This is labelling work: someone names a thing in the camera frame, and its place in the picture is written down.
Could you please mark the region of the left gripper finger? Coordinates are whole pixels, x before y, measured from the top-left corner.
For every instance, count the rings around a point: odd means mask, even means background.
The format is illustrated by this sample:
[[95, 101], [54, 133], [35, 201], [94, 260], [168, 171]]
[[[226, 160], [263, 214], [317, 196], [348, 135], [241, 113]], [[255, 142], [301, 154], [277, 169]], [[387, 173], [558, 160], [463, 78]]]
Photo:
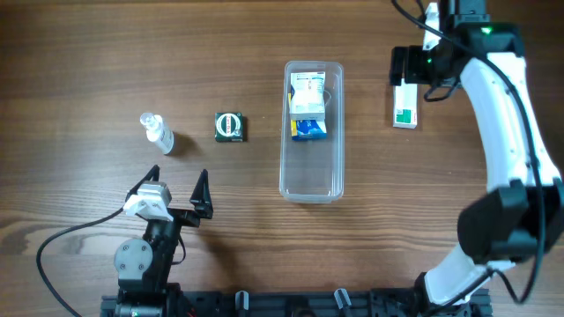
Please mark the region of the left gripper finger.
[[128, 200], [132, 195], [135, 195], [141, 185], [146, 181], [158, 181], [160, 178], [160, 167], [154, 165], [149, 172], [127, 193], [125, 200]]
[[213, 206], [209, 189], [209, 176], [206, 169], [200, 173], [189, 201], [200, 218], [212, 219]]

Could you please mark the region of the white green medicine box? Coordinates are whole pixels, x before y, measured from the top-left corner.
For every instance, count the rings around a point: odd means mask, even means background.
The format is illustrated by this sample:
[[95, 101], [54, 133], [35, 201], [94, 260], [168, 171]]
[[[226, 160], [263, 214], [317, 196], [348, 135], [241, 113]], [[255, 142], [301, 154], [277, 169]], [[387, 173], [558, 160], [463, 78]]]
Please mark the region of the white green medicine box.
[[407, 84], [402, 78], [393, 90], [392, 126], [400, 129], [415, 129], [418, 125], [418, 86]]

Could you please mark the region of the small white spray bottle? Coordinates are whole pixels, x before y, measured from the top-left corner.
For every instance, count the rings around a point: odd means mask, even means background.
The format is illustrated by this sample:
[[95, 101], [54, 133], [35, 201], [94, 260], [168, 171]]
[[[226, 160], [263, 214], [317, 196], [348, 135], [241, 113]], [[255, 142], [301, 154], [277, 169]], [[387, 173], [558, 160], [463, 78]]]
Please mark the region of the small white spray bottle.
[[145, 128], [147, 139], [155, 144], [164, 155], [168, 155], [174, 148], [174, 132], [159, 114], [143, 113], [140, 123]]

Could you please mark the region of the green square box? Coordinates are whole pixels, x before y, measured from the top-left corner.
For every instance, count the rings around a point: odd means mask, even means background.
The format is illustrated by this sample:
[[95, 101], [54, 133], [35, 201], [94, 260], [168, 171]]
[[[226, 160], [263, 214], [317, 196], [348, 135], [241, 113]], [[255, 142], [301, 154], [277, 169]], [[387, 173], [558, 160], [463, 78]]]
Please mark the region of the green square box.
[[215, 140], [217, 142], [243, 141], [244, 124], [242, 113], [216, 113], [214, 125]]

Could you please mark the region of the white blue medicine box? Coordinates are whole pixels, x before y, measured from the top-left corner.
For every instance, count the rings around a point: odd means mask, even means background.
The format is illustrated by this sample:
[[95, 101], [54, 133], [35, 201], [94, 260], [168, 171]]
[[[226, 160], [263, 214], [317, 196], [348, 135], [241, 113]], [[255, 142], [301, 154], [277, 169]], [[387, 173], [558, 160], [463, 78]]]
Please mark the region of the white blue medicine box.
[[293, 96], [290, 102], [290, 118], [293, 121], [325, 120], [324, 83], [324, 71], [291, 74]]

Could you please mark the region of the blue yellow VapoDrops box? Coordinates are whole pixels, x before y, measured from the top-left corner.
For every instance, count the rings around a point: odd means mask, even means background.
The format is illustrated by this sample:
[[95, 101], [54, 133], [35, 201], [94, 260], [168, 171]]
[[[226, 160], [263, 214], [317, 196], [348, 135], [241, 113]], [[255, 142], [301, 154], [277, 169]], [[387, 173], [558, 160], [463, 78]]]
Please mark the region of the blue yellow VapoDrops box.
[[[290, 92], [288, 94], [288, 108], [289, 108], [289, 116], [290, 116], [290, 102], [293, 93]], [[290, 130], [291, 130], [291, 138], [294, 141], [301, 141], [307, 139], [323, 139], [327, 136], [327, 127], [326, 127], [326, 104], [325, 104], [325, 120], [324, 121], [314, 121], [314, 120], [305, 120], [305, 121], [293, 121], [290, 118]]]

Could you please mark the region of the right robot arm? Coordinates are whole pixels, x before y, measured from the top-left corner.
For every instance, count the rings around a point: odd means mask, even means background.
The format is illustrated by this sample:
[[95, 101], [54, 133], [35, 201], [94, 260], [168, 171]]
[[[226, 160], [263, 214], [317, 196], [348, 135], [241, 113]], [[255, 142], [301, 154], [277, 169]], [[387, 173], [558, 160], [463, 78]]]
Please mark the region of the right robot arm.
[[466, 92], [486, 158], [486, 193], [457, 220], [457, 243], [414, 287], [415, 310], [425, 316], [467, 305], [494, 276], [531, 262], [517, 304], [531, 295], [545, 255], [563, 231], [563, 181], [540, 135], [526, 79], [518, 28], [494, 23], [482, 1], [419, 4], [412, 23], [425, 33], [419, 46], [392, 51], [393, 124], [418, 120], [418, 86], [434, 103]]

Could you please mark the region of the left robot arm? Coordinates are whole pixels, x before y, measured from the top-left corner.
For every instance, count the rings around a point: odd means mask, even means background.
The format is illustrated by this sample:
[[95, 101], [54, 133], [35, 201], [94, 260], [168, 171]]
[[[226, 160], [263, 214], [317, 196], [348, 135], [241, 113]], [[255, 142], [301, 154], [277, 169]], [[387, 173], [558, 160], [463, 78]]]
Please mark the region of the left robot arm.
[[115, 252], [118, 294], [104, 298], [102, 316], [195, 316], [196, 309], [184, 296], [178, 283], [170, 283], [170, 270], [179, 262], [175, 249], [183, 246], [184, 226], [198, 228], [213, 215], [208, 171], [203, 170], [189, 202], [191, 209], [172, 208], [172, 196], [166, 183], [159, 180], [160, 168], [154, 166], [126, 195], [122, 209], [128, 216], [146, 221], [140, 239], [123, 242]]

